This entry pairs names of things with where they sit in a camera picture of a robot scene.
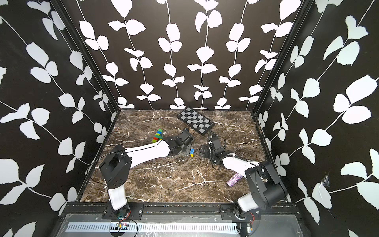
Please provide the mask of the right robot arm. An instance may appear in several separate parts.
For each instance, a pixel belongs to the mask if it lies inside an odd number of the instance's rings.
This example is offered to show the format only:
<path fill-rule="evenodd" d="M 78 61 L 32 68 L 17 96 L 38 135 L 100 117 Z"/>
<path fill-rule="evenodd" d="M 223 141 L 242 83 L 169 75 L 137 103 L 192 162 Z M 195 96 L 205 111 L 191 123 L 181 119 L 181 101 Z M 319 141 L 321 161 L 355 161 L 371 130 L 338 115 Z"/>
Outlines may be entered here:
<path fill-rule="evenodd" d="M 214 166 L 232 170 L 246 178 L 249 193 L 236 202 L 241 211 L 266 210 L 287 197 L 287 188 L 271 162 L 254 162 L 228 151 L 226 141 L 221 142 L 213 131 L 209 132 L 207 143 L 199 150 L 204 158 L 208 158 Z"/>

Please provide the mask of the purple glitter microphone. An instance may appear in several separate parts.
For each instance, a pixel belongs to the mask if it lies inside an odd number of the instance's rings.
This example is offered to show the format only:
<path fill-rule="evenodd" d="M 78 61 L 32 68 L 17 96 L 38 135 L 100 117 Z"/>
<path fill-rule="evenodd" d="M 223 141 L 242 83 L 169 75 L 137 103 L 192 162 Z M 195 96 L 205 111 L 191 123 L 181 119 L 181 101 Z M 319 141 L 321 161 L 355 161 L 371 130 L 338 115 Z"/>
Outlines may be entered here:
<path fill-rule="evenodd" d="M 227 182 L 226 184 L 231 188 L 233 187 L 239 180 L 243 178 L 243 175 L 236 173 L 234 174 Z"/>

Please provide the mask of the black mounting rail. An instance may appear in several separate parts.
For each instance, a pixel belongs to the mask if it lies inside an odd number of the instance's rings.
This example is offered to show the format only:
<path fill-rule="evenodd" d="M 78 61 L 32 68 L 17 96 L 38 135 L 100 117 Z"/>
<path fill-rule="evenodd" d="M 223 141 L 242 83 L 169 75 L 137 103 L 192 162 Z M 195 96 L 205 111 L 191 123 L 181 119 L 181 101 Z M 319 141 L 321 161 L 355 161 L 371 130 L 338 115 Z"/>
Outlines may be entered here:
<path fill-rule="evenodd" d="M 259 220 L 261 216 L 289 215 L 302 220 L 299 209 L 291 203 L 279 203 L 265 210 L 252 209 L 242 211 L 236 204 L 228 203 L 190 203 L 190 202 L 130 202 L 130 217 L 141 220 L 143 216 L 164 214 L 173 215 L 219 215 L 223 220 Z M 67 214 L 99 214 L 111 218 L 116 215 L 108 210 L 109 203 L 105 202 L 69 202 L 62 212 Z"/>

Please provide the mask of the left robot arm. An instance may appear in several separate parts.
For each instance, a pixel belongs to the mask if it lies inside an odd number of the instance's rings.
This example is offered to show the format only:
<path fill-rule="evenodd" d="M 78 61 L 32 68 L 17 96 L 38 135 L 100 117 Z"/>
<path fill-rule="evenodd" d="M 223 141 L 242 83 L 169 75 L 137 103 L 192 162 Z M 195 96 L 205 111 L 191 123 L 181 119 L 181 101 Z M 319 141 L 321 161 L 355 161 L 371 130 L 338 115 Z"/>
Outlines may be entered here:
<path fill-rule="evenodd" d="M 150 160 L 178 155 L 193 141 L 194 136 L 191 133 L 182 131 L 176 137 L 166 137 L 140 147 L 115 146 L 99 166 L 106 182 L 112 209 L 118 211 L 127 206 L 124 184 L 133 167 Z"/>

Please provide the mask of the black white checkerboard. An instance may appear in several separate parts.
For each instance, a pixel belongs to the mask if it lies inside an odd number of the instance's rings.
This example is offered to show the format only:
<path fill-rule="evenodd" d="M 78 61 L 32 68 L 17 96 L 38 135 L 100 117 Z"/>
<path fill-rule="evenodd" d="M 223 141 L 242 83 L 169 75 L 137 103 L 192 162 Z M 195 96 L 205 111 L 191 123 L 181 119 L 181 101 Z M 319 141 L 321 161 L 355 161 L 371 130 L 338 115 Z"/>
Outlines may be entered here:
<path fill-rule="evenodd" d="M 187 107 L 178 113 L 177 118 L 202 136 L 215 126 L 215 123 L 211 119 L 191 107 Z"/>

